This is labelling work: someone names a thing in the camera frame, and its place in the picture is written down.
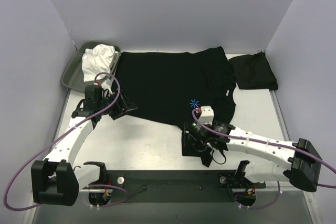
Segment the grey plastic tray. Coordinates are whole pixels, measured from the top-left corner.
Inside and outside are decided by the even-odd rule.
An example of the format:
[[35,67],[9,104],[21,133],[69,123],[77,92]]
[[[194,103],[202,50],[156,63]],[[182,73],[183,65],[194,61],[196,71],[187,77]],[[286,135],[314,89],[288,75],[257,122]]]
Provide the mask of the grey plastic tray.
[[[93,49],[95,46],[99,44],[114,46],[114,45],[109,45],[106,42],[98,42],[98,41],[89,41],[89,42],[84,43],[78,49],[76,54],[72,57],[72,59],[70,60],[70,63],[68,64],[65,71],[63,72],[61,81],[60,81],[62,85],[76,92],[83,93],[87,85],[94,84],[94,81],[90,81],[90,82],[83,81],[82,55],[84,54],[85,49],[87,48]],[[114,46],[114,47],[119,53],[117,55],[117,58],[113,61],[113,65],[112,65],[111,72],[110,72],[111,74],[115,73],[119,58],[121,56],[121,49],[118,46]]]

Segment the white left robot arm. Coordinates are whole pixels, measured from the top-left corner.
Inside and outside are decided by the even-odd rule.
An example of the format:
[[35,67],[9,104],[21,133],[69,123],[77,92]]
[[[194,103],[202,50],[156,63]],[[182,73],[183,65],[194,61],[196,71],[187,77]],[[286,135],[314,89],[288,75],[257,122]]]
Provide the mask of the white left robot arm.
[[83,143],[104,115],[116,120],[137,109],[120,91],[106,94],[101,86],[89,85],[71,115],[63,137],[42,161],[31,166],[33,200],[37,204],[72,206],[81,189],[108,183],[105,163],[88,161],[74,169]]

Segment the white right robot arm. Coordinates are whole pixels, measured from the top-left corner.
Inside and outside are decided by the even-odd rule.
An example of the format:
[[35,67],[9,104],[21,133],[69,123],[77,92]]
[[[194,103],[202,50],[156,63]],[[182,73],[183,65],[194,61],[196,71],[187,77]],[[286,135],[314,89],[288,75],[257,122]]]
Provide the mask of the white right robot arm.
[[261,158],[260,162],[243,160],[236,169],[235,180],[243,185],[263,182],[289,182],[303,191],[318,187],[321,156],[309,140],[279,141],[244,131],[228,123],[214,122],[202,127],[197,122],[184,123],[182,150],[193,151],[204,166],[212,161],[212,150],[242,152]]

